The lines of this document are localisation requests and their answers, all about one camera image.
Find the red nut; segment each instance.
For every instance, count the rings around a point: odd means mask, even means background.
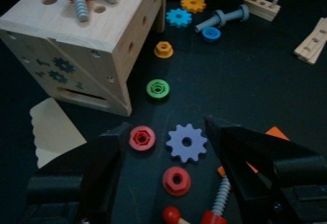
[[[148,150],[156,142],[153,130],[146,126],[137,126],[130,131],[129,145],[136,151]]]
[[[162,175],[162,187],[170,195],[184,195],[190,187],[188,172],[180,167],[169,168]]]

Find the light blue gear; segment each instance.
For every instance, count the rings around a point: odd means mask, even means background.
[[[74,67],[71,66],[71,64],[63,60],[62,58],[54,58],[51,60],[54,62],[54,66],[63,72],[71,74],[74,72]]]
[[[49,71],[47,72],[47,75],[57,81],[57,82],[59,82],[59,83],[67,83],[67,80],[66,80],[66,78],[59,74],[59,73],[57,73],[57,72],[54,72],[54,71]]]
[[[165,20],[169,26],[176,28],[186,27],[192,22],[192,14],[181,9],[169,10],[169,12],[165,13]]]
[[[176,130],[168,132],[169,141],[165,142],[165,145],[172,148],[170,156],[180,157],[181,163],[186,163],[189,159],[196,162],[198,154],[206,152],[204,148],[206,138],[200,133],[201,129],[193,129],[189,123],[185,127],[177,124]]]

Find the orange nut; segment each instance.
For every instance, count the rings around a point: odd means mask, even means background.
[[[188,172],[180,167],[169,168],[162,175],[162,187],[170,195],[184,195],[190,187]]]
[[[166,41],[161,41],[157,43],[154,48],[154,55],[158,58],[169,58],[173,54],[172,47]]]
[[[156,142],[153,130],[146,126],[137,126],[130,131],[129,145],[136,151],[148,150]]]

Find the gear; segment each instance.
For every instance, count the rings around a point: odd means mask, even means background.
[[[192,15],[181,9],[169,10],[165,14],[165,20],[169,23],[169,26],[176,28],[186,27],[192,22]]]
[[[54,58],[51,60],[54,62],[54,66],[63,72],[71,74],[74,72],[74,67],[71,64],[63,60],[62,58]]]
[[[190,13],[202,12],[206,6],[204,0],[181,0],[180,5],[181,9],[186,10]]]
[[[185,127],[177,124],[176,130],[168,132],[169,141],[165,145],[172,148],[170,156],[178,156],[182,163],[186,163],[189,159],[196,162],[198,153],[206,152],[204,148],[206,139],[200,132],[201,129],[193,129],[189,123]]]
[[[66,78],[57,72],[49,71],[47,75],[59,83],[67,83]]]

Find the hole in wooden block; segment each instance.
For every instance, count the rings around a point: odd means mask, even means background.
[[[103,6],[97,6],[94,8],[94,13],[103,13],[105,12],[105,7]]]
[[[91,50],[91,51],[90,51],[90,54],[91,54],[91,56],[95,57],[95,58],[99,58],[99,57],[101,57],[101,53],[99,53],[98,51],[95,51],[95,50]]]
[[[133,50],[133,43],[130,42],[129,47],[127,47],[127,52],[130,53]]]
[[[114,82],[114,77],[106,77],[106,80],[107,80],[109,82]]]
[[[62,98],[70,101],[75,101],[77,103],[85,103],[85,104],[101,106],[102,108],[109,107],[107,101],[98,96],[85,94],[82,92],[78,92],[70,89],[63,89],[59,87],[57,88],[57,92]]]
[[[9,36],[10,39],[15,40],[15,36],[11,32],[6,32],[6,35]]]
[[[144,15],[142,21],[141,21],[142,26],[145,25],[145,23],[146,23],[146,16]]]
[[[57,0],[42,0],[42,4],[49,6],[49,5],[53,5],[55,3]]]
[[[21,57],[21,60],[22,60],[25,63],[29,63],[29,60],[26,59],[25,56]]]

